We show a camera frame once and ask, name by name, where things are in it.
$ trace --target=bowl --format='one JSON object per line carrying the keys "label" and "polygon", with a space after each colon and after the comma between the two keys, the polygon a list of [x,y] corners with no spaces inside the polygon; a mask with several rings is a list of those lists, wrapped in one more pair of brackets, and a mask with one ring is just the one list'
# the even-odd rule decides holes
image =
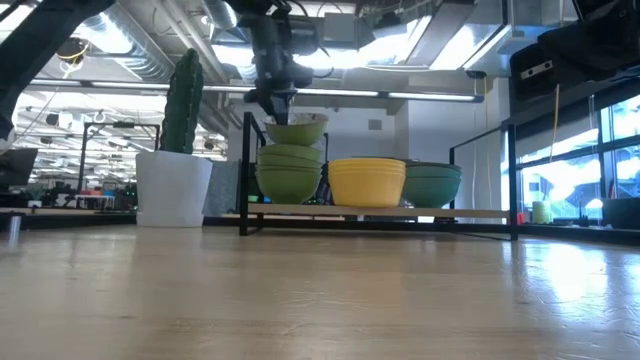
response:
{"label": "bowl", "polygon": [[284,155],[258,154],[258,165],[295,166],[317,169],[322,167],[319,161]]}
{"label": "bowl", "polygon": [[462,168],[439,163],[407,163],[407,177],[461,177]]}
{"label": "bowl", "polygon": [[265,122],[265,128],[271,140],[276,144],[311,146],[318,142],[324,134],[329,118],[326,115],[314,114],[306,119],[303,123],[289,125]]}
{"label": "bowl", "polygon": [[336,205],[395,207],[400,202],[405,175],[391,171],[332,171],[329,184]]}
{"label": "bowl", "polygon": [[257,171],[260,191],[275,204],[302,204],[315,193],[321,174],[308,171]]}
{"label": "bowl", "polygon": [[320,174],[322,172],[322,167],[319,168],[309,168],[309,167],[299,167],[299,166],[282,166],[282,165],[257,165],[256,171],[304,171],[304,172],[312,172],[315,174]]}
{"label": "bowl", "polygon": [[262,155],[284,155],[291,157],[299,157],[313,161],[322,161],[322,151],[308,146],[275,144],[263,146],[258,150],[258,154]]}
{"label": "bowl", "polygon": [[442,208],[458,194],[459,177],[408,177],[403,197],[415,207]]}
{"label": "bowl", "polygon": [[405,172],[404,162],[392,159],[340,159],[329,162],[329,169],[334,171],[358,170],[373,171],[379,169],[384,171]]}

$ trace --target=cactus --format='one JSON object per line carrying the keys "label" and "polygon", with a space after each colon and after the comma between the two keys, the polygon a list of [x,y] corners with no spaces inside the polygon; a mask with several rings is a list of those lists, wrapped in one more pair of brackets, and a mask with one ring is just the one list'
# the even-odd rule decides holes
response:
{"label": "cactus", "polygon": [[202,65],[198,53],[189,49],[176,64],[171,76],[162,120],[160,150],[193,153],[203,86]]}

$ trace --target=table surface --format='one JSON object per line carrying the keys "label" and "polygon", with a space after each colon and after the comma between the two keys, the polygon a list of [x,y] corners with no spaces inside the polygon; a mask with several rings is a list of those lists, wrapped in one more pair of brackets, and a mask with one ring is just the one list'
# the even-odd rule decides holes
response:
{"label": "table surface", "polygon": [[2,359],[640,359],[640,250],[112,226],[0,245]]}

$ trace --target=shelf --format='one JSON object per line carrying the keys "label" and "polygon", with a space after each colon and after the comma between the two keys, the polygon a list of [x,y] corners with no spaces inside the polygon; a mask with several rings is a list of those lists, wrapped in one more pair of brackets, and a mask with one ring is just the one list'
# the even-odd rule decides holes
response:
{"label": "shelf", "polygon": [[250,213],[298,215],[435,216],[452,218],[506,219],[508,211],[417,208],[357,208],[326,205],[249,204]]}

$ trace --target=air vent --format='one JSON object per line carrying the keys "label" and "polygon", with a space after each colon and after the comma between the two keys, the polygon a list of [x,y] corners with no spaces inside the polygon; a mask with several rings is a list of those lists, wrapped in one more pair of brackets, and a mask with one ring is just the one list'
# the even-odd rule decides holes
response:
{"label": "air vent", "polygon": [[369,130],[382,130],[382,120],[369,119]]}

